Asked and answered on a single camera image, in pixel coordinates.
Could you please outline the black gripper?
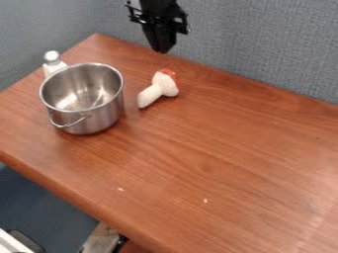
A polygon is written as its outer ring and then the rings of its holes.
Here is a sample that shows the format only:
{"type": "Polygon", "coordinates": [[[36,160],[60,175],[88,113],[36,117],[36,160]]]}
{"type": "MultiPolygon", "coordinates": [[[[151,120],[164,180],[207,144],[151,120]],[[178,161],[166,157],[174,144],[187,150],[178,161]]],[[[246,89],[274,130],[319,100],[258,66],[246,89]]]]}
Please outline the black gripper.
{"type": "Polygon", "coordinates": [[[176,33],[187,35],[187,13],[176,0],[126,0],[130,20],[143,24],[143,32],[154,51],[168,53],[175,46],[176,33]]]}

